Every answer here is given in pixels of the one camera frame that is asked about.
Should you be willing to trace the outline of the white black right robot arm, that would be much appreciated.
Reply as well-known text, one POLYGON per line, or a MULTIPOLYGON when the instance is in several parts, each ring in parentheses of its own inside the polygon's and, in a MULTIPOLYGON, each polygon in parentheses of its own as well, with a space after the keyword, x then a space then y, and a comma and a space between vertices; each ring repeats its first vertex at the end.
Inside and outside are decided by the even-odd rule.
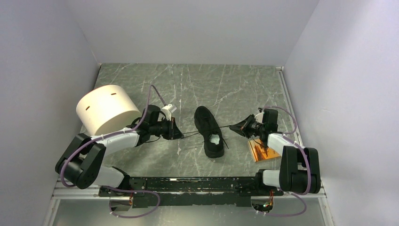
POLYGON ((273 186, 283 192, 317 194, 321 189, 318 151, 288 137, 297 130, 296 120, 291 113, 288 115, 294 124, 293 130, 278 131, 279 109, 277 106, 265 106, 257 115, 251 114, 229 127, 242 137, 258 137, 260 147, 281 157, 279 169, 261 171, 262 177, 254 182, 254 190, 265 195, 273 186))

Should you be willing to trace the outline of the white cylindrical container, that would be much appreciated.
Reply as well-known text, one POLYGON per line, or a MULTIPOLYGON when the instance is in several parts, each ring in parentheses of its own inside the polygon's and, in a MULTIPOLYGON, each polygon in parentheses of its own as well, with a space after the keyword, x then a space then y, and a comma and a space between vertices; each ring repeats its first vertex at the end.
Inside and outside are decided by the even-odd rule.
POLYGON ((76 113, 90 136, 118 131, 142 116, 118 85, 105 85, 87 93, 78 102, 76 113))

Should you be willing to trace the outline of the orange book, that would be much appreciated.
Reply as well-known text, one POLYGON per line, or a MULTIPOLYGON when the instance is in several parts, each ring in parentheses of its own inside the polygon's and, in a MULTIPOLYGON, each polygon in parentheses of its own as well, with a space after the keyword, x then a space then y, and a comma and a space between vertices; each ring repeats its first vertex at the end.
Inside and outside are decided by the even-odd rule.
POLYGON ((280 157, 278 152, 267 147, 260 139, 249 140, 248 147, 254 162, 280 157))

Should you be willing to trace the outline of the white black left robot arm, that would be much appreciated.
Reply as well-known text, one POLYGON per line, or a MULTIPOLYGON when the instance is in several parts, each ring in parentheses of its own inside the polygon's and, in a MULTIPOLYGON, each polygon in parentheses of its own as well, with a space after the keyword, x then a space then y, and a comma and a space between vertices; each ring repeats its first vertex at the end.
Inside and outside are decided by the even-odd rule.
POLYGON ((148 143, 151 137, 176 140, 184 137, 172 113, 176 106, 162 108, 148 105, 141 118, 121 130, 99 136, 80 133, 74 137, 55 166, 63 177, 65 187, 86 189, 91 185, 111 187, 119 196, 126 195, 133 186, 130 176, 116 167, 103 165, 105 156, 126 148, 148 143))

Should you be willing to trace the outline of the aluminium frame rail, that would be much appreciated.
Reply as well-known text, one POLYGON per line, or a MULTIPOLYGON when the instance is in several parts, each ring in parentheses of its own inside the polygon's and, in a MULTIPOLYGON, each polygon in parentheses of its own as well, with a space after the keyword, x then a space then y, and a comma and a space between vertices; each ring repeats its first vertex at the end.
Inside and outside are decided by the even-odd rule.
POLYGON ((275 197, 321 189, 282 71, 269 66, 157 66, 145 107, 110 129, 76 135, 55 166, 65 187, 123 208, 235 205, 270 212, 275 197))

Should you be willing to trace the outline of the black shoe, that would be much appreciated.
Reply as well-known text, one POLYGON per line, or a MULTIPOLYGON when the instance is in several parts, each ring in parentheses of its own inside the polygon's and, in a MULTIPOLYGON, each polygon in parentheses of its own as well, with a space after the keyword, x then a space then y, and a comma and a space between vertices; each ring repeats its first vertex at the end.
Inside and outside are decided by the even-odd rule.
POLYGON ((224 155, 224 144, 221 140, 223 137, 221 129, 214 129, 210 132, 205 131, 219 127, 210 110, 204 106, 197 107, 194 113, 194 124, 196 129, 203 134, 205 155, 208 158, 222 157, 224 155))

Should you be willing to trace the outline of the black shoelace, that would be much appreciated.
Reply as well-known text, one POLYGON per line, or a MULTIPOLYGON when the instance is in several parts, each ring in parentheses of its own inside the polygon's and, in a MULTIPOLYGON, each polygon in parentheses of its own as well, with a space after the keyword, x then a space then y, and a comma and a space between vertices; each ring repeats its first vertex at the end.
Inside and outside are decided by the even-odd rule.
MULTIPOLYGON (((222 128, 227 128, 227 127, 229 127, 229 126, 230 126, 230 125, 219 126, 219 127, 217 127, 217 128, 207 129, 207 130, 205 130, 205 131, 206 131, 206 132, 210 132, 210 131, 212 131, 212 130, 214 130, 214 129, 222 129, 222 128)), ((183 133, 184 138, 192 137, 192 136, 195 136, 195 135, 198 135, 198 134, 203 135, 200 131, 192 131, 192 132, 183 133)), ((221 138, 221 140, 222 140, 222 143, 223 143, 224 145, 227 146, 227 143, 226 143, 226 141, 224 140, 223 137, 221 138)))

